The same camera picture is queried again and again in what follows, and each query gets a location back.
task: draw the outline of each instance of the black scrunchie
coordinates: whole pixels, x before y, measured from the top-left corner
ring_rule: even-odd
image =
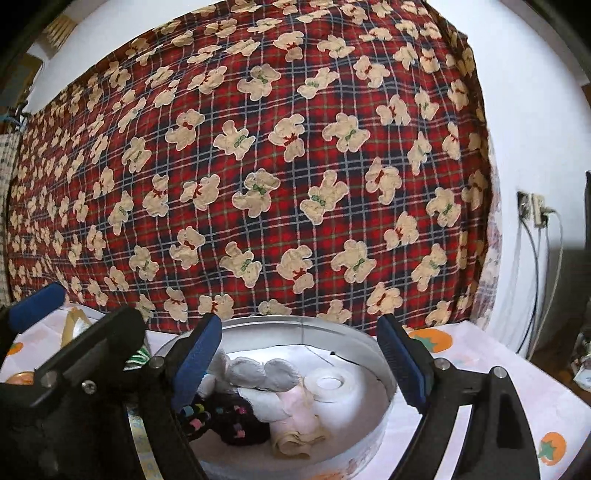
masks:
[[[251,404],[238,394],[214,393],[205,400],[195,395],[193,404],[177,417],[189,442],[208,430],[234,446],[258,445],[271,438],[269,424],[259,421]]]

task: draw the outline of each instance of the white tablecloth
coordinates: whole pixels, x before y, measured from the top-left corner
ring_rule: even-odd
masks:
[[[100,317],[98,312],[84,309],[89,317]],[[66,311],[57,310],[20,335],[16,342],[22,344],[19,345],[21,348],[15,348],[15,351],[19,351],[7,357],[0,370],[0,381],[5,381],[17,372],[34,370],[56,353],[60,347],[65,318]],[[427,329],[418,334],[429,336],[429,330],[433,332]],[[436,332],[438,337],[433,337],[427,343],[434,344],[435,350],[447,347],[450,342],[452,345],[434,353],[434,356],[443,356],[456,367],[466,370],[488,372],[495,365],[502,365],[508,370],[540,453],[538,463],[541,479],[558,480],[591,431],[591,408],[570,390],[507,350],[475,325],[464,322],[445,325],[438,330],[443,332],[443,336]],[[147,336],[152,353],[173,337],[157,332],[148,332]],[[356,480],[381,480],[389,477],[418,425],[419,415],[406,404],[402,395],[397,394],[394,401],[396,405],[392,409],[384,442],[375,458]],[[469,417],[470,407],[462,407],[437,480],[451,477],[462,448]],[[344,480],[346,477],[335,473],[326,478]]]

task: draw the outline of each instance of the red plaid fabric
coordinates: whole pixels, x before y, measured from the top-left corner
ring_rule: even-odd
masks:
[[[372,333],[470,318],[491,204],[466,37],[413,1],[232,0],[146,32],[24,137],[16,298],[302,314]]]

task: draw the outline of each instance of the tape roll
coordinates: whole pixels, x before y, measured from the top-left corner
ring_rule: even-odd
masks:
[[[304,386],[314,395],[314,400],[335,403],[350,396],[357,385],[353,375],[343,368],[317,368],[304,379]]]

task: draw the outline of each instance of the blue gripper pad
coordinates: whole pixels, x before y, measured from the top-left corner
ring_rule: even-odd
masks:
[[[219,317],[213,315],[201,333],[198,331],[194,331],[193,333],[198,335],[198,338],[185,359],[179,365],[173,379],[174,394],[171,407],[177,413],[186,405],[190,405],[195,397],[195,393],[197,393],[197,388],[201,380],[203,380],[207,368],[220,344],[222,338],[222,321]]]
[[[24,300],[15,303],[8,312],[8,326],[14,333],[24,333],[64,304],[66,291],[59,283],[51,283]]]
[[[378,319],[377,332],[378,345],[404,400],[424,414],[433,387],[433,357],[421,342],[407,335],[391,314]]]

